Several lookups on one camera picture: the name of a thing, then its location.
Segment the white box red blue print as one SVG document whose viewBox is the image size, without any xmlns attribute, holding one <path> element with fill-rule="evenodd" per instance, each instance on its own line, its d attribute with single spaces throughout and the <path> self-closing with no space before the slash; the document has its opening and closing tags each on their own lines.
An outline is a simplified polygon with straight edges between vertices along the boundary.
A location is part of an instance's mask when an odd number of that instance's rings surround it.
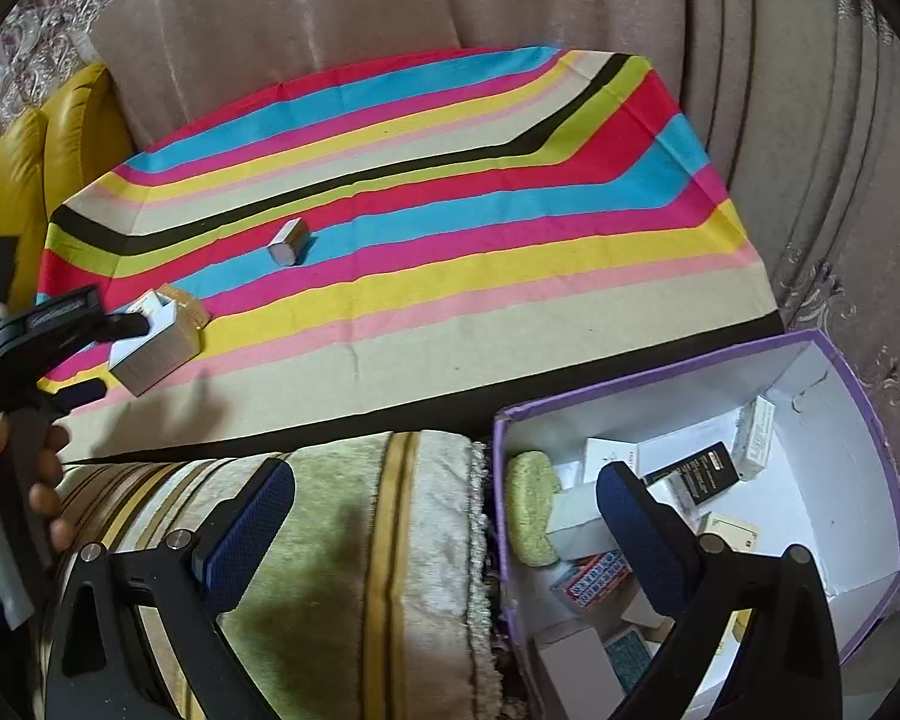
<svg viewBox="0 0 900 720">
<path fill-rule="evenodd" d="M 115 341 L 109 372 L 131 395 L 147 392 L 201 351 L 199 330 L 175 299 L 149 289 L 128 307 L 149 322 L 144 337 Z"/>
</svg>

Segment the teal green box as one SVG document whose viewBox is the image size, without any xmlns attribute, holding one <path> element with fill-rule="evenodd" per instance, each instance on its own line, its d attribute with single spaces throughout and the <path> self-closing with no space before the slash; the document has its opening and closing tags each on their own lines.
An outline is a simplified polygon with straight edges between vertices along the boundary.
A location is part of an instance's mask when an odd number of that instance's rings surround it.
<svg viewBox="0 0 900 720">
<path fill-rule="evenodd" d="M 621 688 L 629 694 L 652 661 L 652 654 L 642 632 L 635 626 L 621 629 L 606 640 L 603 649 Z"/>
</svg>

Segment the white cube box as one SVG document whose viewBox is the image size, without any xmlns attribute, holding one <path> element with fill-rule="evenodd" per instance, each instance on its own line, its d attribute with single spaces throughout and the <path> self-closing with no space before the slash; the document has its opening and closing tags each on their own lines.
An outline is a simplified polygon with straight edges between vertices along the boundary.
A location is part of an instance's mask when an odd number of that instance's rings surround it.
<svg viewBox="0 0 900 720">
<path fill-rule="evenodd" d="M 606 720 L 621 706 L 626 693 L 592 626 L 561 622 L 538 632 L 533 644 L 554 718 Z"/>
</svg>

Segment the black box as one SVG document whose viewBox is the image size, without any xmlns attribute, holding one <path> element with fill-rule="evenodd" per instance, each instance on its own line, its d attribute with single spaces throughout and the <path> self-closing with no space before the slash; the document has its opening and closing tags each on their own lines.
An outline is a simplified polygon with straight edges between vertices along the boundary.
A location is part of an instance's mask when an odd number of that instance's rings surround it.
<svg viewBox="0 0 900 720">
<path fill-rule="evenodd" d="M 697 450 L 644 478 L 647 488 L 667 489 L 685 511 L 724 494 L 738 481 L 740 475 L 723 442 Z"/>
</svg>

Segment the red QR code box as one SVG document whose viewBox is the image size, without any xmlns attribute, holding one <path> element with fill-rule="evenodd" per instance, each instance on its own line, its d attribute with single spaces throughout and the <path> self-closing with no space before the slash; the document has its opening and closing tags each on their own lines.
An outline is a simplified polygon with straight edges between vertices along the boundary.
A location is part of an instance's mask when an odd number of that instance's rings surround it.
<svg viewBox="0 0 900 720">
<path fill-rule="evenodd" d="M 551 593 L 574 613 L 585 613 L 616 592 L 629 575 L 629 562 L 621 551 L 611 550 L 572 562 L 551 585 Z"/>
</svg>

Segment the large cream box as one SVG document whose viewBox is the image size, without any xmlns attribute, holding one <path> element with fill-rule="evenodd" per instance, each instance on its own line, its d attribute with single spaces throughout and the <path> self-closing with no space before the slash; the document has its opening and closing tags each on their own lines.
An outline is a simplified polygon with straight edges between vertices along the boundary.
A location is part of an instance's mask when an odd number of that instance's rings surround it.
<svg viewBox="0 0 900 720">
<path fill-rule="evenodd" d="M 577 561 L 616 548 L 596 505 L 593 483 L 580 484 L 554 496 L 546 536 L 560 561 Z"/>
</svg>

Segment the plain white small box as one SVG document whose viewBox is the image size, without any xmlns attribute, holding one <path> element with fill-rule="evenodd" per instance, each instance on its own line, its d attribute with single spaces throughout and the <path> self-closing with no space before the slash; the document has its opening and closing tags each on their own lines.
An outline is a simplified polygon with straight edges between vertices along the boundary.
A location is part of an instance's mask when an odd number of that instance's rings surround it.
<svg viewBox="0 0 900 720">
<path fill-rule="evenodd" d="M 582 483 L 590 484 L 600 476 L 606 465 L 621 461 L 634 475 L 639 473 L 639 445 L 621 440 L 590 437 L 583 452 Z"/>
</svg>

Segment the green round sponge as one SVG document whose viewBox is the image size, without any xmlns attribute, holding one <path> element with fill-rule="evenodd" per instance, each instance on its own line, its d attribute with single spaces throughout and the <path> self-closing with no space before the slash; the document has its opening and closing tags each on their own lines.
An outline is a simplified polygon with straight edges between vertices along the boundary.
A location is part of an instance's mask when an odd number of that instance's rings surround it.
<svg viewBox="0 0 900 720">
<path fill-rule="evenodd" d="M 548 523 L 559 493 L 559 478 L 544 452 L 521 452 L 509 461 L 505 472 L 507 536 L 521 564 L 548 567 L 557 561 Z"/>
</svg>

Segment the tall white printed box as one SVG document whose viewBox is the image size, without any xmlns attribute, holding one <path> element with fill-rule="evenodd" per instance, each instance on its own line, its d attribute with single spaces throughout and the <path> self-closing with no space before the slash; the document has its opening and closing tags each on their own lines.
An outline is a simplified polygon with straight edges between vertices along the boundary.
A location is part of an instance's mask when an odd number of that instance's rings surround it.
<svg viewBox="0 0 900 720">
<path fill-rule="evenodd" d="M 774 416 L 774 403 L 763 395 L 741 410 L 731 460 L 743 481 L 756 478 L 769 463 Z"/>
</svg>

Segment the small gold box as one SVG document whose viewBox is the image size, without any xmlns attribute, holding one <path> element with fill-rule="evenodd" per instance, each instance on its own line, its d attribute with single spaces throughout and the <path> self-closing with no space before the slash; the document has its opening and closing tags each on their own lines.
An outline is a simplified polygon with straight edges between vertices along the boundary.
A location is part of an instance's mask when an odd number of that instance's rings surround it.
<svg viewBox="0 0 900 720">
<path fill-rule="evenodd" d="M 164 283 L 155 290 L 161 298 L 175 302 L 190 317 L 196 330 L 203 330 L 211 321 L 211 312 L 203 303 L 185 289 L 176 288 L 173 284 Z"/>
</svg>

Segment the yellow leather sofa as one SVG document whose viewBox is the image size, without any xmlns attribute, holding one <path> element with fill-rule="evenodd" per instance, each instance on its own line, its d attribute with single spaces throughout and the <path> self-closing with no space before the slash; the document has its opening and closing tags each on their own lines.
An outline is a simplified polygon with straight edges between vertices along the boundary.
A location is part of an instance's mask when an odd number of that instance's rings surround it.
<svg viewBox="0 0 900 720">
<path fill-rule="evenodd" d="M 58 206 L 134 153 L 115 82 L 102 64 L 81 68 L 2 135 L 0 236 L 17 239 L 14 309 L 35 300 L 46 228 Z"/>
</svg>

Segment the purple white storage box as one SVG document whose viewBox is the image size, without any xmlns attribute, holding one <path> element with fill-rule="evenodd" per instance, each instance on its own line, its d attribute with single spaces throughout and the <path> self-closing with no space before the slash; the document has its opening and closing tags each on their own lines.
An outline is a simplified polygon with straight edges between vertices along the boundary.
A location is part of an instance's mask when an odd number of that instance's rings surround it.
<svg viewBox="0 0 900 720">
<path fill-rule="evenodd" d="M 575 465 L 587 440 L 637 445 L 648 475 L 709 445 L 730 445 L 756 398 L 774 406 L 769 461 L 704 511 L 749 523 L 756 550 L 800 543 L 818 564 L 837 649 L 848 658 L 900 587 L 900 483 L 877 411 L 818 330 L 802 330 L 500 411 L 494 470 L 541 450 Z"/>
</svg>

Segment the small white rolled box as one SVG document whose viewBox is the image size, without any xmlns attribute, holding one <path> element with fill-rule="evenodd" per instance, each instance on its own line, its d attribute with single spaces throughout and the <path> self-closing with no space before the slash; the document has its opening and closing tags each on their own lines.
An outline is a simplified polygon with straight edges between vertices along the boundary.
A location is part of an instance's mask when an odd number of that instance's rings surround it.
<svg viewBox="0 0 900 720">
<path fill-rule="evenodd" d="M 310 229 L 304 218 L 290 218 L 279 227 L 266 250 L 276 265 L 294 266 L 301 261 L 309 242 Z"/>
</svg>

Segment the striped colourful cloth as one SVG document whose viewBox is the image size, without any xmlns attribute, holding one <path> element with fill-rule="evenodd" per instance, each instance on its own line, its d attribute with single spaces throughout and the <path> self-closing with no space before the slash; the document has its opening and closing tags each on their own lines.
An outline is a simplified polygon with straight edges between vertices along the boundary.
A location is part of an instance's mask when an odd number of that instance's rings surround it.
<svg viewBox="0 0 900 720">
<path fill-rule="evenodd" d="M 304 218 L 301 261 L 266 246 Z M 169 283 L 196 358 L 69 418 L 71 460 L 413 408 L 484 419 L 556 372 L 781 328 L 722 177 L 645 57 L 533 46 L 368 60 L 227 104 L 50 218 L 38 292 Z"/>
</svg>

